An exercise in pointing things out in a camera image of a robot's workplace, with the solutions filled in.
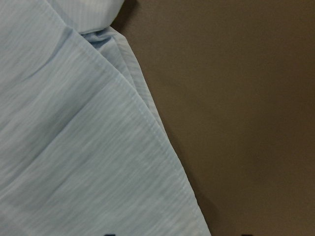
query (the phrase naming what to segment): folded fabric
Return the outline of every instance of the folded fabric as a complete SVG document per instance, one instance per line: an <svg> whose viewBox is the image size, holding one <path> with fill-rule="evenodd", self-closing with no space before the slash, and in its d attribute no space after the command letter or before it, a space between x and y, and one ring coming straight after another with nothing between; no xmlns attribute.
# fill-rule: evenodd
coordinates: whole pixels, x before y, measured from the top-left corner
<svg viewBox="0 0 315 236"><path fill-rule="evenodd" d="M0 235L210 235L125 38L50 4L0 2Z"/></svg>

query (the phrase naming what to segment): cloth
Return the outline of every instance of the cloth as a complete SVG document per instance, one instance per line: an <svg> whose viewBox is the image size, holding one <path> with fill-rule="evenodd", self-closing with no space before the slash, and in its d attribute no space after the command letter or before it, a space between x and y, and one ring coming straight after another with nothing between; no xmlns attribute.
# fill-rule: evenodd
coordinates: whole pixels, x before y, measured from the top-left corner
<svg viewBox="0 0 315 236"><path fill-rule="evenodd" d="M0 235L208 236L126 39L57 12L0 2Z"/></svg>

